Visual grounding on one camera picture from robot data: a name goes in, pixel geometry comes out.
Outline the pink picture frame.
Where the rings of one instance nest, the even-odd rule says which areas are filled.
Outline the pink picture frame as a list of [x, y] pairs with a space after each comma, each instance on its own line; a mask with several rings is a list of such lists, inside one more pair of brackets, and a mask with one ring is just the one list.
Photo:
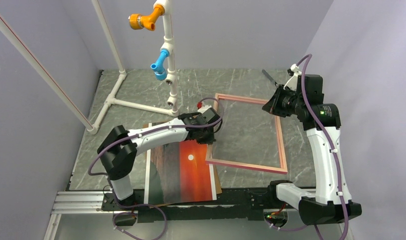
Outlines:
[[[217, 108], [220, 104], [219, 103], [220, 100], [228, 100], [228, 101], [242, 102], [242, 103], [256, 104], [256, 105], [264, 105], [267, 102], [267, 100], [265, 100], [265, 99], [230, 95], [230, 94], [224, 94], [224, 93], [216, 93], [215, 98], [216, 98], [216, 100], [218, 100], [218, 102], [213, 105], [213, 108], [215, 110], [217, 110]], [[280, 117], [275, 116], [274, 120], [275, 120], [275, 130], [276, 130], [280, 167], [243, 163], [243, 162], [223, 160], [223, 159], [215, 159], [212, 157], [212, 153], [213, 153], [212, 144], [208, 145], [208, 147], [207, 147], [206, 162], [208, 164], [234, 167], [234, 168], [239, 168], [239, 169], [262, 171], [262, 172], [269, 172], [269, 173], [276, 173], [276, 174], [283, 174], [283, 175], [288, 174]]]

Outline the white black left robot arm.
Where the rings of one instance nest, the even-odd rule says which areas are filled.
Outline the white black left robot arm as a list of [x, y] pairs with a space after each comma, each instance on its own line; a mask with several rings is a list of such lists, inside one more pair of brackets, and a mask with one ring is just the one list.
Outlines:
[[115, 194], [115, 204], [128, 210], [134, 203], [134, 189], [128, 179], [135, 157], [155, 147], [195, 140], [207, 145], [215, 142], [214, 127], [222, 122], [222, 115], [213, 107], [183, 113], [155, 126], [126, 130], [122, 125], [112, 129], [97, 150]]

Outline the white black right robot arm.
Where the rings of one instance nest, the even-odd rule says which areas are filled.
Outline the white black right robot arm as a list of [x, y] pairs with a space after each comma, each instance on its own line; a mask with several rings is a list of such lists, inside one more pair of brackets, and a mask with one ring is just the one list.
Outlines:
[[322, 76], [294, 76], [290, 82], [293, 88], [280, 84], [262, 109], [283, 118], [296, 115], [302, 123], [312, 150], [316, 189], [309, 193], [288, 180], [272, 181], [275, 189], [266, 194], [267, 203], [273, 208], [289, 204], [307, 226], [339, 224], [360, 216], [361, 205], [352, 201], [342, 167], [339, 110], [323, 103]]

